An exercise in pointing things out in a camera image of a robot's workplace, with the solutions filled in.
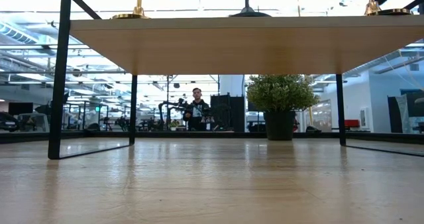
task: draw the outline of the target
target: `man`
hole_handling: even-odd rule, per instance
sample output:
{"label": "man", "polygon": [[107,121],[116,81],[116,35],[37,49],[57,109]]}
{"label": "man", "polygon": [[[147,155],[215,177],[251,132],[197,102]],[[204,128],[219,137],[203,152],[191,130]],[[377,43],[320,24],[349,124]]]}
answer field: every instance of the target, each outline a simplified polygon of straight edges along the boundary
{"label": "man", "polygon": [[189,131],[206,131],[206,123],[202,123],[202,117],[205,109],[209,108],[201,98],[201,90],[199,88],[193,89],[194,101],[184,111],[183,120],[188,121]]}

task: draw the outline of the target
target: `white column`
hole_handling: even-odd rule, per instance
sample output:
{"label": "white column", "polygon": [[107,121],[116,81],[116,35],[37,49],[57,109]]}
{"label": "white column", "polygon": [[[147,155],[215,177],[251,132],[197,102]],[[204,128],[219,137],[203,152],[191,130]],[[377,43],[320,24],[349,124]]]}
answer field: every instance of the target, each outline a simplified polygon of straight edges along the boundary
{"label": "white column", "polygon": [[219,89],[221,95],[228,92],[232,97],[245,96],[244,75],[219,75]]}

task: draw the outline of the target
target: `table top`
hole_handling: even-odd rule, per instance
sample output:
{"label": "table top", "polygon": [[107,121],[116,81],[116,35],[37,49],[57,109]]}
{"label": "table top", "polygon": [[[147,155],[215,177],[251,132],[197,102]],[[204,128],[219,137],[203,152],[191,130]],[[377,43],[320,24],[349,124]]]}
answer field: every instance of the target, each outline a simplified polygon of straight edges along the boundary
{"label": "table top", "polygon": [[340,74],[424,38],[424,16],[72,21],[134,75]]}

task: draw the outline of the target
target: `black planter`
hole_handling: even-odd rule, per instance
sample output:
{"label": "black planter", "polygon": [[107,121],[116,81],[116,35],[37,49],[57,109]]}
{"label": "black planter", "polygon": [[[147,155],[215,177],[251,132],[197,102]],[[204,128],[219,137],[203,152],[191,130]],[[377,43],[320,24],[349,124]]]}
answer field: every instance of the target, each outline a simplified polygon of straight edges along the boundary
{"label": "black planter", "polygon": [[295,112],[265,112],[266,136],[268,140],[292,140]]}

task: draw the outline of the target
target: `light wood floor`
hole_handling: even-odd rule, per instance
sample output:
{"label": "light wood floor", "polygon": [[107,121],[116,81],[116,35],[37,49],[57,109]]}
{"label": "light wood floor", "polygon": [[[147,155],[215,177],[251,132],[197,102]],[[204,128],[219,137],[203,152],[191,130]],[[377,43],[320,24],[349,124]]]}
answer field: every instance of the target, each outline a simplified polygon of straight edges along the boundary
{"label": "light wood floor", "polygon": [[[105,141],[127,139],[66,150]],[[0,145],[0,223],[424,223],[424,158],[337,141],[138,139],[61,161]]]}

